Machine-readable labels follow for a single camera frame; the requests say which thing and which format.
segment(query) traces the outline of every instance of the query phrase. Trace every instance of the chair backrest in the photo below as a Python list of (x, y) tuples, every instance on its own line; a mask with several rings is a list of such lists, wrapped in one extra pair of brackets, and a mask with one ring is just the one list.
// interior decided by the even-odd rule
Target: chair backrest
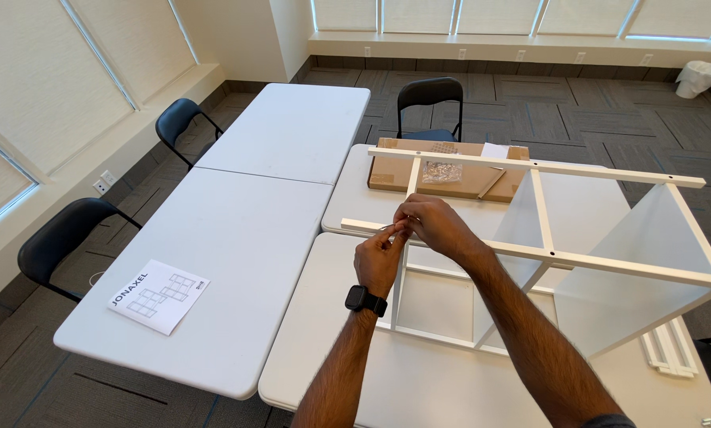
[(72, 253), (99, 222), (114, 214), (123, 215), (103, 199), (84, 198), (71, 202), (20, 248), (20, 271), (36, 283), (48, 284), (59, 262)]
[(160, 114), (158, 121), (154, 123), (154, 131), (158, 133), (161, 140), (175, 148), (178, 136), (187, 130), (189, 122), (198, 114), (204, 115), (205, 113), (194, 101), (181, 98), (170, 104), (170, 107)]
[(461, 121), (463, 117), (463, 86), (452, 77), (428, 78), (417, 80), (403, 86), (398, 94), (398, 138), (402, 138), (402, 110), (406, 107), (441, 103), (443, 101), (459, 102), (458, 124), (453, 131), (458, 131), (461, 140)]

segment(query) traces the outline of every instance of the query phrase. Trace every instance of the sleeve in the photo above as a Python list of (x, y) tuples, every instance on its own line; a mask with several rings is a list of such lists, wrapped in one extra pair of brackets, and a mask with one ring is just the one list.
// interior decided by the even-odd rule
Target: sleeve
[(602, 414), (582, 425), (582, 428), (636, 428), (624, 414)]

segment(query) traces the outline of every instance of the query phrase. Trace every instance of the hairy forearm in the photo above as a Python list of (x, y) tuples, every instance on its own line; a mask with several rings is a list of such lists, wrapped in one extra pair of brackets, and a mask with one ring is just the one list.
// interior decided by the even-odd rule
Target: hairy forearm
[(368, 348), (376, 325), (377, 316), (372, 311), (350, 314), (300, 402), (292, 428), (353, 426)]
[(553, 426), (622, 413), (576, 349), (512, 281), (487, 245), (459, 262), (474, 280), (522, 382)]

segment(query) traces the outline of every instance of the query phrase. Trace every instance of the watch face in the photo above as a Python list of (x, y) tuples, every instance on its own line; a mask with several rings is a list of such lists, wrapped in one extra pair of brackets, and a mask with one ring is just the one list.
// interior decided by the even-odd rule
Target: watch face
[(362, 286), (352, 286), (350, 287), (350, 292), (348, 297), (345, 299), (345, 307), (353, 310), (360, 308), (363, 305), (363, 297), (366, 290)]

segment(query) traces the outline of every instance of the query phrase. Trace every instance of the hand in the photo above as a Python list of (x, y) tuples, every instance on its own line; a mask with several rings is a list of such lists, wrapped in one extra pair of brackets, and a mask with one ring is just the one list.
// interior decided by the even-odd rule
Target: hand
[[(389, 242), (389, 237), (395, 233), (394, 242)], [(411, 231), (404, 228), (398, 232), (391, 225), (355, 247), (353, 266), (358, 283), (368, 288), (369, 293), (387, 298), (398, 272), (400, 251), (410, 236)]]
[(393, 217), (399, 231), (416, 232), (429, 248), (451, 258), (461, 267), (464, 257), (490, 250), (443, 199), (413, 193)]

